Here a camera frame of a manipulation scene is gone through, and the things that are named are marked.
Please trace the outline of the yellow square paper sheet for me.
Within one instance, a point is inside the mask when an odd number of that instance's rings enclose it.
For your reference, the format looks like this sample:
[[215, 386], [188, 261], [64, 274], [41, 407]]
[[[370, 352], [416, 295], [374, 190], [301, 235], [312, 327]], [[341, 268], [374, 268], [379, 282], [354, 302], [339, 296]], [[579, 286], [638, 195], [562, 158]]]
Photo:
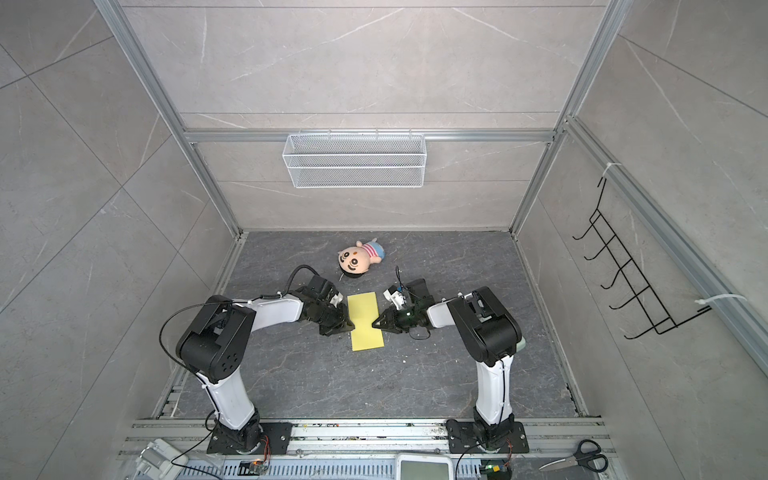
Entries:
[[354, 330], [350, 333], [353, 352], [382, 348], [382, 331], [373, 327], [379, 317], [377, 297], [374, 292], [348, 297], [348, 310]]

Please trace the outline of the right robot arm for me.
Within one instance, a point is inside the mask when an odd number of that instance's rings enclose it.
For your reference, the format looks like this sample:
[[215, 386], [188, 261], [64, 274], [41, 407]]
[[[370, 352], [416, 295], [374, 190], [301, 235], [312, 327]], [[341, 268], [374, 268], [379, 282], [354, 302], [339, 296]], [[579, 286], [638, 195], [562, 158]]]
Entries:
[[475, 435], [489, 441], [512, 430], [510, 370], [517, 351], [524, 347], [522, 330], [488, 287], [437, 301], [426, 281], [398, 283], [384, 292], [390, 306], [372, 323], [376, 329], [408, 333], [454, 327], [476, 363], [478, 397], [474, 407]]

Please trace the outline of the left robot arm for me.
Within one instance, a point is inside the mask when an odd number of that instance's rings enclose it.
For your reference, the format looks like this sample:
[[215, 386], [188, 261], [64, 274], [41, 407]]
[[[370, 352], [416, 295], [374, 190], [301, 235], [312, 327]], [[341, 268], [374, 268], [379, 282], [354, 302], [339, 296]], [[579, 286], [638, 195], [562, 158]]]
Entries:
[[202, 383], [225, 432], [244, 436], [258, 428], [240, 369], [251, 334], [297, 321], [316, 324], [322, 336], [354, 330], [343, 294], [319, 275], [295, 290], [250, 300], [213, 295], [200, 306], [175, 354]]

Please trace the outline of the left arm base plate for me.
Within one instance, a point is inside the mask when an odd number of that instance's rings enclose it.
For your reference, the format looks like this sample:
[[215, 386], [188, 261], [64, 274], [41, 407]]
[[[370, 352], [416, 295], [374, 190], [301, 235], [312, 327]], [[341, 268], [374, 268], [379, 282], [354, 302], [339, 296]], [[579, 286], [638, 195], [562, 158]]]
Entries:
[[266, 422], [245, 425], [233, 430], [217, 424], [207, 446], [208, 454], [257, 455], [264, 454], [266, 447], [272, 455], [285, 455], [291, 438], [290, 422]]

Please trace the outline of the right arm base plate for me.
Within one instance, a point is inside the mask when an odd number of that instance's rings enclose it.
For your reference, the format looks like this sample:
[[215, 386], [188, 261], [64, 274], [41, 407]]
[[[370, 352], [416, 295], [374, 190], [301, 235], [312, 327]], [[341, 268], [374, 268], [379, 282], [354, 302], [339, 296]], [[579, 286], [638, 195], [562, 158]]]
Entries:
[[486, 425], [482, 420], [445, 422], [449, 450], [452, 454], [527, 454], [530, 447], [524, 425], [513, 417], [498, 425]]

